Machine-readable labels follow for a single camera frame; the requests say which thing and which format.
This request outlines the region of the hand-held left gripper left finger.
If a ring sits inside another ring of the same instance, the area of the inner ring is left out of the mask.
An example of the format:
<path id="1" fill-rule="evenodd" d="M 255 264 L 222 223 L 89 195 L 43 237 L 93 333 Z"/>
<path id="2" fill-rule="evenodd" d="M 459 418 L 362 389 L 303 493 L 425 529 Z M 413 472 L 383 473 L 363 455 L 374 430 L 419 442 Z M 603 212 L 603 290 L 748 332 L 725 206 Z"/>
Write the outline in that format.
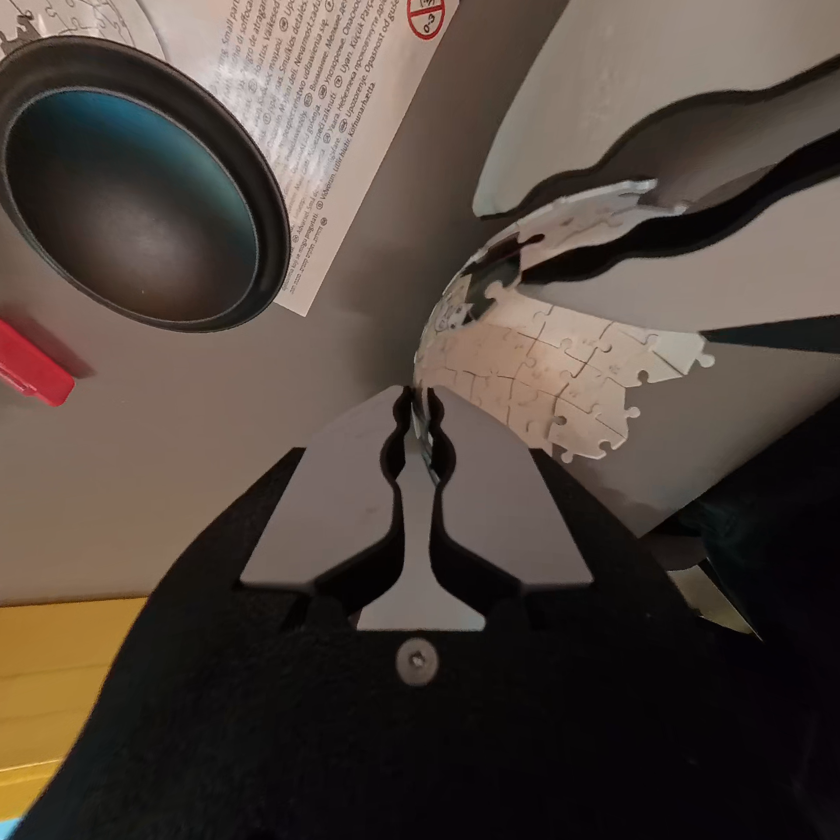
<path id="1" fill-rule="evenodd" d="M 403 499 L 411 389 L 392 385 L 316 433 L 294 468 L 240 583 L 311 598 L 348 614 L 403 572 Z"/>

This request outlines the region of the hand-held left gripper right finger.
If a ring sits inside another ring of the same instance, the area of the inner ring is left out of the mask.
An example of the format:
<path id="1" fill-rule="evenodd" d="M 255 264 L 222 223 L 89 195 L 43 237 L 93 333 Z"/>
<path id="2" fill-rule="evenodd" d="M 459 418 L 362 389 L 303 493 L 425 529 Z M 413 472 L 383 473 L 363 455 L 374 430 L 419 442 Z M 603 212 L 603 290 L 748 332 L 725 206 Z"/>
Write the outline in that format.
<path id="1" fill-rule="evenodd" d="M 447 387 L 427 391 L 437 477 L 429 559 L 437 582 L 485 618 L 502 603 L 591 586 L 528 446 Z"/>

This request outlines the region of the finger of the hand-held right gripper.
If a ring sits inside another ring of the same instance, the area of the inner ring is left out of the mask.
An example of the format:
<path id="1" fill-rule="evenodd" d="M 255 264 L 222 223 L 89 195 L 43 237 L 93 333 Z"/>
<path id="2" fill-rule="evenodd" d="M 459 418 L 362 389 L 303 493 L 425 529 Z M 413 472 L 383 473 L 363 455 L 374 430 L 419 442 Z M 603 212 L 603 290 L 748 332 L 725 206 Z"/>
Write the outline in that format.
<path id="1" fill-rule="evenodd" d="M 838 21 L 837 1 L 568 2 L 500 123 L 474 214 L 511 214 L 549 177 L 590 170 L 661 109 L 835 58 Z"/>
<path id="2" fill-rule="evenodd" d="M 531 299 L 700 333 L 839 313 L 839 140 L 823 138 L 727 201 L 641 223 L 526 269 Z"/>

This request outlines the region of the grey partial puzzle ball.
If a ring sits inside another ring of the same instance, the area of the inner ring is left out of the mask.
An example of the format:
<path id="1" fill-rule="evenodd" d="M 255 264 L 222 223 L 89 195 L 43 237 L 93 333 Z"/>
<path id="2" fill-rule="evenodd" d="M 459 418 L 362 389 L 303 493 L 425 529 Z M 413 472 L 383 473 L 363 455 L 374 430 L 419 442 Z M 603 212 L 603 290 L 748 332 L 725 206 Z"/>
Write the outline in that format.
<path id="1" fill-rule="evenodd" d="M 569 464 L 603 459 L 605 447 L 627 441 L 640 415 L 626 405 L 629 389 L 714 365 L 696 332 L 640 328 L 523 293 L 528 269 L 683 214 L 684 203 L 642 204 L 657 184 L 623 180 L 554 198 L 487 240 L 449 282 L 414 356 L 414 427 L 434 478 L 429 388 L 447 387 Z"/>

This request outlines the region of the person's dark clothing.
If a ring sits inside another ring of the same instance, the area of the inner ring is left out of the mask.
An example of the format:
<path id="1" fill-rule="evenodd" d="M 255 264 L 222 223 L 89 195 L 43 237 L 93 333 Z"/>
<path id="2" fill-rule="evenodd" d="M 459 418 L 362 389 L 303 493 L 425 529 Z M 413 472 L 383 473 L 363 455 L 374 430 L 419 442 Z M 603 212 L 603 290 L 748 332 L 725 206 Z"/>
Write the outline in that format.
<path id="1" fill-rule="evenodd" d="M 814 710 L 796 781 L 838 838 L 839 400 L 682 508 L 723 591 L 804 679 Z"/>

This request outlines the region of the folded paper leaflet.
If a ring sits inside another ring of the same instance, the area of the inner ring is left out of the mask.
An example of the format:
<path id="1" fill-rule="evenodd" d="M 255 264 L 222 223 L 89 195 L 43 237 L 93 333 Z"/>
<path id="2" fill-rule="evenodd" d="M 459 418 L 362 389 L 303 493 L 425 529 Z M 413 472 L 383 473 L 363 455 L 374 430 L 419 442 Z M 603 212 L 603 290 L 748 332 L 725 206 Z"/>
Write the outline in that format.
<path id="1" fill-rule="evenodd" d="M 204 86 L 275 174 L 291 233 L 275 302 L 305 317 L 459 6 L 2 1 L 2 58 L 39 38 L 103 38 Z"/>

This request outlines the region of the red plastic block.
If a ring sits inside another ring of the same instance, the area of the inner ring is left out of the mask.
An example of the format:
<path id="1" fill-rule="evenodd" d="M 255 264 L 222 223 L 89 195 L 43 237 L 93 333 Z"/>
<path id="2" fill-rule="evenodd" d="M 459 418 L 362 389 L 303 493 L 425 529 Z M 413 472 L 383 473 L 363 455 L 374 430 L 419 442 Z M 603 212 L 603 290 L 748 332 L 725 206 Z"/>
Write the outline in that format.
<path id="1" fill-rule="evenodd" d="M 1 321 L 1 378 L 18 393 L 52 407 L 63 405 L 76 384 L 70 373 L 5 321 Z"/>

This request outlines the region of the black dome stand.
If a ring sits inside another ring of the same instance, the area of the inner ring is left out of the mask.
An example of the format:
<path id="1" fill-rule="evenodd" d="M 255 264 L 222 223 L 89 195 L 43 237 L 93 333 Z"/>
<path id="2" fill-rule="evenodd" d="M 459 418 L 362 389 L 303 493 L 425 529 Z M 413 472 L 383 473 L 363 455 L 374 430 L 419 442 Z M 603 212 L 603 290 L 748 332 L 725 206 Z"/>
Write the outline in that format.
<path id="1" fill-rule="evenodd" d="M 102 38 L 20 45 L 1 65 L 2 207 L 58 275 L 158 329 L 256 318 L 291 261 L 256 142 L 170 64 Z"/>

